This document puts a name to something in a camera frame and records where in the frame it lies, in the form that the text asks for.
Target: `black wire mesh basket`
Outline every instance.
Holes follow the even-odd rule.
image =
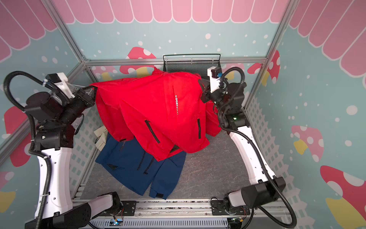
[[[198,73],[202,79],[209,80],[207,69],[213,66],[221,67],[220,57],[217,53],[164,55],[163,71]]]

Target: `blue jacket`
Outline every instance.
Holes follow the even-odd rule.
[[[136,138],[118,142],[110,134],[96,162],[124,186],[143,195],[151,184],[149,196],[166,199],[178,183],[186,152],[158,162]]]

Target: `mushroom illustration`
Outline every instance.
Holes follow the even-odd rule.
[[[255,63],[248,69],[249,74],[254,74],[260,71],[261,64]],[[267,68],[267,71],[264,73],[263,79],[262,79],[262,85],[267,86],[267,80],[268,77],[271,76],[272,83],[276,83],[278,79],[278,75],[280,73],[280,53],[278,50],[274,53],[274,56],[272,58],[272,61],[269,63],[269,67]]]
[[[27,116],[17,107],[9,108],[4,114],[6,134],[3,134],[3,138],[12,134],[26,118]],[[11,153],[10,160],[15,167],[20,167],[28,162],[30,155],[27,155],[25,152],[28,152],[29,147],[27,145],[30,145],[30,141],[31,135],[28,134]]]
[[[5,184],[11,180],[14,176],[14,172],[2,171],[0,172],[0,190]],[[6,212],[11,203],[15,199],[15,192],[0,192],[0,213]]]
[[[314,161],[319,162],[324,152],[324,141],[320,131],[306,126],[292,126],[291,131],[291,137],[295,135],[300,139],[294,142],[297,152],[303,155],[305,150],[309,148]]]
[[[109,73],[117,73],[117,70],[113,66],[93,66],[91,69],[96,77],[98,79],[102,78],[103,81],[112,80],[112,77]]]
[[[126,59],[156,59],[156,57],[148,50],[141,47],[133,47]],[[123,74],[130,74],[134,71],[137,72],[137,77],[145,77],[150,75],[147,71],[147,67],[154,67],[154,65],[130,65],[121,66],[120,72]]]
[[[245,66],[244,66],[244,64],[224,64],[224,65],[222,66],[222,71],[223,71],[223,73],[224,73],[226,70],[228,70],[229,68],[232,68],[232,67],[239,67],[239,68],[241,68],[243,71],[245,71]],[[234,79],[234,73],[235,73],[235,71],[231,71],[231,72],[229,72],[229,73],[226,75],[226,78],[227,78],[228,80],[233,80],[233,79]]]
[[[320,175],[342,197],[325,199],[339,225],[347,229],[366,226],[366,182],[330,166],[321,166]]]

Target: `gray floor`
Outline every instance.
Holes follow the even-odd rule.
[[[216,137],[207,135],[210,145],[194,154],[187,154],[179,182],[168,198],[223,198],[225,193],[250,185],[248,173],[237,147],[226,132]],[[116,191],[121,199],[150,198],[148,188],[140,196],[95,163],[82,199]]]

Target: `red jacket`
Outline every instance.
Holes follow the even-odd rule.
[[[191,73],[155,68],[151,76],[92,85],[98,88],[97,108],[113,138],[136,137],[146,152],[161,161],[181,151],[204,149],[209,145],[205,133],[215,136],[221,130],[213,103],[200,99],[199,79]]]

